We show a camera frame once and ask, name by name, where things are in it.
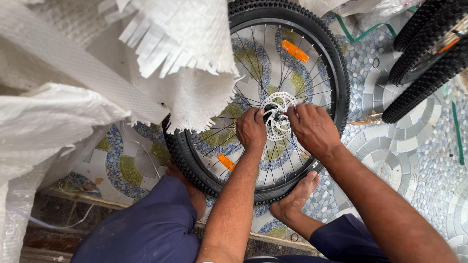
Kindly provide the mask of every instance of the disc brake rotor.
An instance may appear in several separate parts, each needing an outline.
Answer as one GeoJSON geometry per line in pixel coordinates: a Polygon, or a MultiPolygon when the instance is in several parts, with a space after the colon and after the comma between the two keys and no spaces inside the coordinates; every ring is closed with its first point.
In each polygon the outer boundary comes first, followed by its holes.
{"type": "Polygon", "coordinates": [[[263,121],[270,128],[267,132],[269,140],[282,140],[291,134],[291,125],[285,113],[296,104],[296,98],[287,92],[274,92],[262,102],[260,108],[265,110],[263,121]]]}

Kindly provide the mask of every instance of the man's left hand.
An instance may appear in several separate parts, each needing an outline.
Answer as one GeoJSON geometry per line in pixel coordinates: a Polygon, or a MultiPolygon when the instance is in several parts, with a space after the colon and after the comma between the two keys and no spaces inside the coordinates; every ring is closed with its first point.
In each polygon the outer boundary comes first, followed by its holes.
{"type": "Polygon", "coordinates": [[[263,151],[266,143],[266,126],[263,123],[265,110],[250,108],[237,119],[236,135],[245,151],[263,151]]]}

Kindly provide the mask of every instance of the green strap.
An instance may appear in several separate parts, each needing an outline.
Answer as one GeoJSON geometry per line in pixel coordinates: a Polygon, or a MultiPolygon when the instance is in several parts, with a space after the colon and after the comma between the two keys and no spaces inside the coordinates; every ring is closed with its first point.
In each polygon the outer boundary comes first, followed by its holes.
{"type": "MultiPolygon", "coordinates": [[[[362,33],[360,36],[358,36],[358,38],[354,39],[351,34],[349,33],[349,31],[347,30],[347,28],[345,27],[344,23],[343,23],[343,20],[341,19],[341,17],[334,13],[335,14],[335,17],[336,19],[338,19],[338,22],[340,23],[340,26],[341,28],[343,29],[344,31],[344,34],[348,37],[348,39],[350,40],[351,43],[356,43],[357,41],[361,40],[363,37],[365,37],[367,34],[369,34],[369,32],[371,32],[372,30],[378,28],[379,26],[381,25],[384,25],[384,24],[376,24],[375,26],[371,27],[369,30],[367,30],[366,32],[362,33]]],[[[395,33],[395,30],[393,30],[392,26],[390,24],[385,24],[387,27],[388,27],[388,30],[390,31],[390,33],[392,34],[393,38],[396,38],[396,33],[395,33]]]]}
{"type": "Polygon", "coordinates": [[[453,101],[452,97],[447,92],[444,86],[442,86],[442,90],[445,92],[445,94],[447,94],[450,101],[452,101],[453,122],[455,122],[455,130],[457,132],[458,150],[460,152],[460,164],[465,165],[465,158],[463,157],[463,145],[461,144],[460,126],[458,124],[458,118],[457,118],[457,106],[455,105],[455,102],[453,101]]]}

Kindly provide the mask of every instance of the hand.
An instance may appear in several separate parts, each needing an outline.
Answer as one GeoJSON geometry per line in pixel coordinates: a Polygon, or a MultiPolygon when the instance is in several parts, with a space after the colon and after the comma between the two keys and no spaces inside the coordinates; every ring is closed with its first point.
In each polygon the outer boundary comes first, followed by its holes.
{"type": "Polygon", "coordinates": [[[333,120],[324,108],[299,104],[296,108],[289,107],[288,117],[297,141],[319,161],[326,161],[326,156],[332,154],[336,147],[344,147],[333,120]]]}
{"type": "Polygon", "coordinates": [[[264,109],[250,108],[237,119],[235,133],[246,152],[258,151],[261,153],[265,147],[266,126],[263,123],[264,112],[264,109]]]}

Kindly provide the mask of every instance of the bicycle wheel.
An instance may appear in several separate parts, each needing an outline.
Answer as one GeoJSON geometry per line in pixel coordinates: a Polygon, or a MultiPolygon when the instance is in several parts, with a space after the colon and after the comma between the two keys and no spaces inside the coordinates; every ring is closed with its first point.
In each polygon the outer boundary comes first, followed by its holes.
{"type": "Polygon", "coordinates": [[[426,0],[396,36],[393,42],[395,50],[405,52],[414,36],[426,26],[445,2],[446,0],[426,0]]]}
{"type": "Polygon", "coordinates": [[[390,104],[382,115],[383,121],[399,121],[467,66],[468,37],[464,37],[390,104]]]}
{"type": "Polygon", "coordinates": [[[243,153],[235,121],[250,107],[265,109],[268,140],[257,173],[254,202],[285,197],[307,171],[322,169],[292,134],[283,114],[289,105],[323,106],[340,133],[349,110],[348,73],[336,40],[306,9],[283,0],[229,3],[234,60],[241,75],[232,103],[208,131],[165,134],[182,173],[216,197],[243,153]]]}
{"type": "Polygon", "coordinates": [[[395,85],[414,81],[444,56],[468,26],[468,0],[447,0],[392,67],[388,79],[395,85]]]}

